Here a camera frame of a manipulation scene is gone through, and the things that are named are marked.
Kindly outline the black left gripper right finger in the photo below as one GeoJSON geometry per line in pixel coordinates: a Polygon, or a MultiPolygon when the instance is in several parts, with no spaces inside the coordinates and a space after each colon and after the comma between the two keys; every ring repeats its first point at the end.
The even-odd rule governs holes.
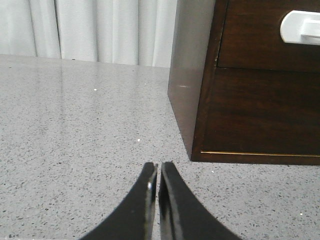
{"type": "Polygon", "coordinates": [[[238,240],[188,188],[172,162],[161,165],[159,188],[162,240],[238,240]]]}

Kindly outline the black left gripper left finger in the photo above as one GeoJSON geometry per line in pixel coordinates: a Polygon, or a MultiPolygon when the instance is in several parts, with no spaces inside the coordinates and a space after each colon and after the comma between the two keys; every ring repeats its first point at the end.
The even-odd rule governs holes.
{"type": "Polygon", "coordinates": [[[155,217],[158,165],[144,164],[118,207],[83,240],[150,240],[155,217]]]}

